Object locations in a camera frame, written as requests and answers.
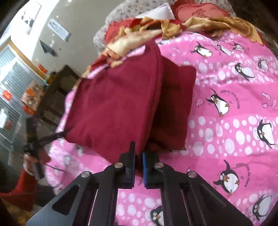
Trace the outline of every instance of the metal grille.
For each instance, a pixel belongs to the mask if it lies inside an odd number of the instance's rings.
[[[8,148],[6,148],[4,145],[2,145],[0,143],[0,159],[1,159],[1,161],[8,163],[10,152],[11,152],[11,150],[9,150]]]
[[[3,79],[2,84],[10,93],[20,99],[33,80],[34,78],[16,62],[12,70]]]
[[[2,98],[0,98],[0,109],[4,109],[5,114],[8,115],[7,121],[11,122],[10,130],[0,128],[0,133],[10,142],[13,142],[16,124],[20,118],[20,113],[9,106]]]
[[[13,52],[9,48],[6,48],[0,55],[0,68],[6,66],[15,57],[16,56],[13,54]]]

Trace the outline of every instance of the folded red cloth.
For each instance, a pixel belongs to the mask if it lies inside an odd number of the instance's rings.
[[[71,128],[66,140],[111,163],[128,151],[130,141],[139,154],[150,134],[169,148],[183,148],[195,78],[195,68],[162,57],[151,40],[143,55],[82,79],[65,125]]]

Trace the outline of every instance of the cartoon penguin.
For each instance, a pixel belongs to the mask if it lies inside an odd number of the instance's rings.
[[[228,197],[230,197],[239,187],[239,177],[235,171],[231,170],[228,162],[225,160],[224,162],[226,163],[226,170],[220,174],[219,180],[213,183],[221,185],[224,191],[228,193]]]
[[[223,53],[227,54],[228,56],[232,55],[232,53],[229,50],[227,50],[225,47],[223,47],[221,45],[217,45],[217,46]]]
[[[265,70],[265,71],[267,71],[268,70],[268,67],[267,67],[267,60],[266,59],[261,59],[260,58],[260,60],[259,60],[259,62],[258,62],[258,67],[260,68],[260,69],[263,69],[263,70]]]
[[[239,45],[238,43],[235,43],[234,41],[233,41],[233,43],[234,43],[233,50],[244,52],[244,49],[241,45]]]
[[[201,46],[200,43],[198,43],[198,46],[195,46],[194,51],[190,51],[190,52],[191,53],[198,53],[203,57],[211,57],[212,56],[212,52],[210,50],[204,48],[203,46]]]
[[[271,196],[264,197],[264,195],[265,194],[263,194],[262,197],[255,202],[252,209],[252,212],[258,221],[260,221],[260,217],[266,216],[271,204]]]
[[[214,104],[216,109],[218,110],[219,116],[223,117],[223,115],[225,115],[229,111],[230,105],[227,103],[227,101],[218,96],[213,89],[212,91],[214,92],[214,94],[211,95],[210,99],[206,100]]]
[[[261,141],[265,142],[270,148],[271,145],[275,145],[275,141],[272,133],[271,123],[263,123],[263,119],[260,121],[259,126],[257,127],[257,133]]]
[[[249,67],[242,68],[240,63],[237,63],[235,65],[235,70],[237,73],[241,74],[247,81],[249,81],[248,78],[255,77],[252,70]]]
[[[159,206],[156,209],[151,210],[150,214],[151,219],[156,224],[156,226],[164,226],[162,206]]]

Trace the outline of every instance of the red clothing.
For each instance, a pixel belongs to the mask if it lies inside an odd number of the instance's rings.
[[[138,156],[149,138],[166,149],[182,149],[195,79],[194,67],[164,58],[151,40],[143,55],[81,80],[66,140],[92,148],[111,163],[128,151],[130,141],[136,142]]]
[[[26,211],[32,211],[35,203],[34,192],[37,189],[37,181],[34,176],[29,175],[22,170],[18,183],[14,190],[9,193],[0,193],[0,198],[6,202],[19,207]],[[27,195],[19,195],[24,193],[33,193]]]

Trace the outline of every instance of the pink bedsheet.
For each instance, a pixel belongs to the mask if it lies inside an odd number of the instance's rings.
[[[278,200],[278,61],[265,46],[230,31],[218,41],[183,32],[174,40],[157,40],[161,54],[178,65],[193,65],[197,78],[188,118],[186,150],[161,154],[176,171],[196,171],[254,225],[260,225]],[[129,54],[143,53],[144,46]],[[94,75],[105,66],[94,70]],[[62,131],[75,91],[66,97]],[[110,163],[93,150],[64,139],[50,149],[47,180],[56,191],[81,172],[96,173]],[[136,177],[132,190],[119,190],[120,225],[163,225],[150,212],[161,205],[159,190],[146,190]]]

